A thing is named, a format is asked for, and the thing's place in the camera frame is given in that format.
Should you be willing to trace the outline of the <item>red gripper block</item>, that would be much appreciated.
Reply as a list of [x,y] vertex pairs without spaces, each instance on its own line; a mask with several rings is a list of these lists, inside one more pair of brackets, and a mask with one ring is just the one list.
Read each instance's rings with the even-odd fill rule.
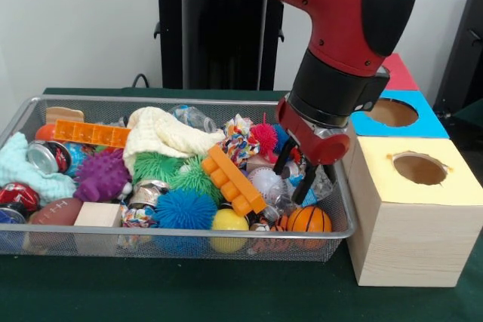
[[292,195],[292,201],[300,206],[306,199],[315,181],[319,165],[334,164],[349,150],[350,138],[347,127],[326,128],[303,119],[286,98],[281,98],[276,106],[276,120],[289,135],[275,162],[273,171],[281,176],[294,147],[306,158],[305,176]]

